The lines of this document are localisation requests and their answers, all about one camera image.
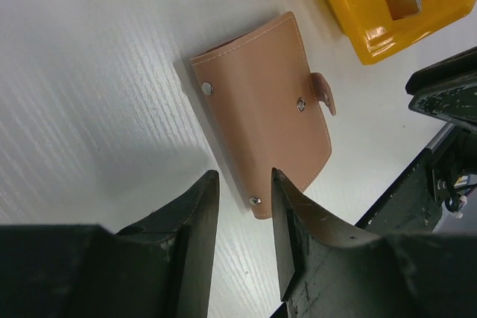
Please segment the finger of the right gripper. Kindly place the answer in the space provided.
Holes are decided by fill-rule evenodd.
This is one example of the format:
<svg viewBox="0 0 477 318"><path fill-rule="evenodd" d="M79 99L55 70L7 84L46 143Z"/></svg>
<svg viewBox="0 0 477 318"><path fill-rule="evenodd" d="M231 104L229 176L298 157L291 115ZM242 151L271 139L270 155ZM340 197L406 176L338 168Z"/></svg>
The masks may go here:
<svg viewBox="0 0 477 318"><path fill-rule="evenodd" d="M476 127L476 48L416 71L405 86L408 108L461 128Z"/></svg>

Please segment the tan leather card holder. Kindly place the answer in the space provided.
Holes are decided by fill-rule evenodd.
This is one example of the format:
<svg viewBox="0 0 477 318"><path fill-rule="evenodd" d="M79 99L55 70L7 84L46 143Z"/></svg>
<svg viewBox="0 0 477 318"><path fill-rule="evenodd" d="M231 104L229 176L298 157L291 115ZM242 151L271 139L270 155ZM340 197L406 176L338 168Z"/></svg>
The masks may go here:
<svg viewBox="0 0 477 318"><path fill-rule="evenodd" d="M192 69L255 218L272 214L271 172L306 190L328 162L324 76L309 68L295 15L193 57Z"/></svg>

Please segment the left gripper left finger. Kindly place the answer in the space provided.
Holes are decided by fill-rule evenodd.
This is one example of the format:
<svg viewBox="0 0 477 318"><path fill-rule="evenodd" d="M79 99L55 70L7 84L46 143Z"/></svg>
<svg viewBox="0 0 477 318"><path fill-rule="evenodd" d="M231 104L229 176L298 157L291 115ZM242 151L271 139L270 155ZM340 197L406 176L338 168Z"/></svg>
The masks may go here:
<svg viewBox="0 0 477 318"><path fill-rule="evenodd" d="M112 233L99 225L1 227L3 317L205 317L219 175Z"/></svg>

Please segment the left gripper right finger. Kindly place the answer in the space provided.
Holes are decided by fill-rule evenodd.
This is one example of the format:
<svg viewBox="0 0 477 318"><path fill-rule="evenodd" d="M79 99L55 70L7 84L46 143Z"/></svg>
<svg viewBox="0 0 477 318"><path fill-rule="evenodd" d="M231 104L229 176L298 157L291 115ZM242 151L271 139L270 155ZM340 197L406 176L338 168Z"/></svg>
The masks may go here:
<svg viewBox="0 0 477 318"><path fill-rule="evenodd" d="M476 237L359 229L271 172L276 317L474 317Z"/></svg>

